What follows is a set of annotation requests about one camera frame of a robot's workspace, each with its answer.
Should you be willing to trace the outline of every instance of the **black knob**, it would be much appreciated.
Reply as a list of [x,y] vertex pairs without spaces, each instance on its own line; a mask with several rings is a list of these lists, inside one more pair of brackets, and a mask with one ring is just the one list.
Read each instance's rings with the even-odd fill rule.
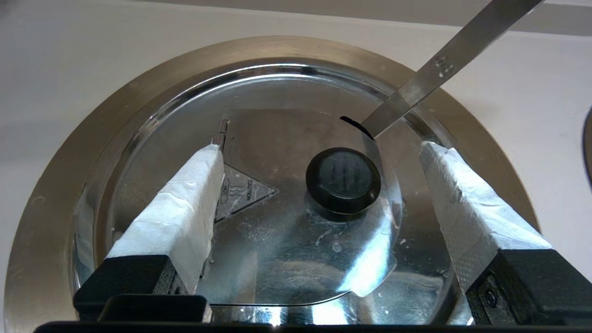
[[310,161],[306,187],[325,209],[355,214],[378,198],[380,174],[366,155],[349,148],[331,148]]

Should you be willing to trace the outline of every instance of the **white paper towel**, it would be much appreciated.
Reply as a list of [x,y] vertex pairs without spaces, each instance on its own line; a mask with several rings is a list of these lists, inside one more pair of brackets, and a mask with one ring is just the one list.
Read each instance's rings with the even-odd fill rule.
[[134,219],[107,258],[168,255],[187,291],[195,293],[211,249],[223,180],[219,147],[209,145],[199,150]]
[[455,149],[423,142],[420,162],[464,292],[487,268],[498,249],[552,248]]

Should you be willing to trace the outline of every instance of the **white countertop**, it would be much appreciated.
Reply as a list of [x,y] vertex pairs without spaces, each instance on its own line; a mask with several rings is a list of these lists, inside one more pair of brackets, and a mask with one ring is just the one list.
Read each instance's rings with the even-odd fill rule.
[[[459,30],[123,0],[7,4],[0,8],[2,285],[22,211],[49,160],[99,103],[148,69],[221,41],[299,35],[360,46],[417,70]],[[511,31],[444,89],[501,145],[543,235],[592,280],[592,191],[582,157],[590,59],[591,37]]]

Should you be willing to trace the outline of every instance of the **triangular warning sticker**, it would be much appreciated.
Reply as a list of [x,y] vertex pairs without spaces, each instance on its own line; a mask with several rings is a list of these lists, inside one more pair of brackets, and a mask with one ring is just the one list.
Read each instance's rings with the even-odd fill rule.
[[218,199],[215,222],[243,210],[278,190],[224,165],[224,181]]

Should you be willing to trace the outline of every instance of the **lid knob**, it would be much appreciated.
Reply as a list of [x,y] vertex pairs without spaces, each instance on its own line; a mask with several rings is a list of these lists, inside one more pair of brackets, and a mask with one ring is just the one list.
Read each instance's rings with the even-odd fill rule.
[[313,157],[306,169],[306,187],[322,207],[355,214],[370,206],[380,193],[380,174],[364,154],[331,148]]

